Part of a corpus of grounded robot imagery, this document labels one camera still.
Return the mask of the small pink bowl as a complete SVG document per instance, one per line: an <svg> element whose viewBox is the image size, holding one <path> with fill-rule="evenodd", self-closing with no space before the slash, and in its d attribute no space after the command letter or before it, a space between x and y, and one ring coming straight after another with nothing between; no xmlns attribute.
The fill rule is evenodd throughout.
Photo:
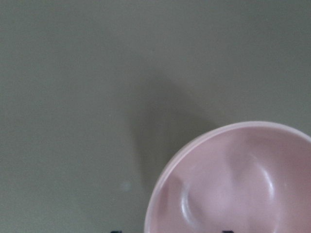
<svg viewBox="0 0 311 233"><path fill-rule="evenodd" d="M308 233L311 138L286 125L240 122L186 144L153 189L146 233Z"/></svg>

